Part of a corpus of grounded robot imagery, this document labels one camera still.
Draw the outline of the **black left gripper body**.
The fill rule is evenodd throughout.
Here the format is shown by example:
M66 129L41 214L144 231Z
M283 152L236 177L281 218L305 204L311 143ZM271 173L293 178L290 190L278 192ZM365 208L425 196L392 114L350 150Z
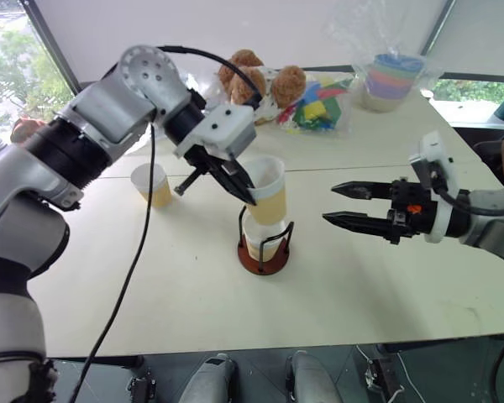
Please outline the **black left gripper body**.
M206 174L211 175L210 171L215 167L222 165L225 161L208 154L203 147L198 145L194 145L189 151L187 151L184 158L190 166L194 167L194 171L179 186L174 188L174 191L179 196L183 196L186 190L199 176Z

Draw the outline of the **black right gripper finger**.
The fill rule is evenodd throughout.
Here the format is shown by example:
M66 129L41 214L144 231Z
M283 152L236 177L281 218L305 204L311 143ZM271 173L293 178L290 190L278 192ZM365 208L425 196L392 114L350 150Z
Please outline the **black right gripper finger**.
M390 221L385 218L369 217L359 212L328 212L323 214L323 219L351 232L384 239L390 236Z
M349 181L338 184L331 191L357 200L390 200L391 183L373 181Z

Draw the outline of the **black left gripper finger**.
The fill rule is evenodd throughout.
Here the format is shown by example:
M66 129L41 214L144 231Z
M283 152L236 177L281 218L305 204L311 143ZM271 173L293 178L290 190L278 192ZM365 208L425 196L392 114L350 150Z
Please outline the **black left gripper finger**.
M240 199L240 201L253 205L256 205L255 198L252 196L250 190L254 188L243 188L237 186L229 174L223 168L223 165L217 166L210 171L211 176L218 182L222 188L232 196Z
M243 188L255 188L248 172L237 160L225 160L223 162L223 168L237 186Z

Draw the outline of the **person's bare hand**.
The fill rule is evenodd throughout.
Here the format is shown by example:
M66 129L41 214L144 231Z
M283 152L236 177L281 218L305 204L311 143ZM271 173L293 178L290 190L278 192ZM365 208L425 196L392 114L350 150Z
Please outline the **person's bare hand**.
M19 118L13 125L10 141L13 144L22 144L44 126L45 122L38 119Z

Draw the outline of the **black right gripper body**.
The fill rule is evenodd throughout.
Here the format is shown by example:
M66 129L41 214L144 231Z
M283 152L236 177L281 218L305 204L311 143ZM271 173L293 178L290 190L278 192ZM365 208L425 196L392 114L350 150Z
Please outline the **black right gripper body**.
M430 234L437 211L437 202L432 200L430 190L406 179L393 181L388 188L391 207L387 221L391 226L386 240L399 244L401 238Z

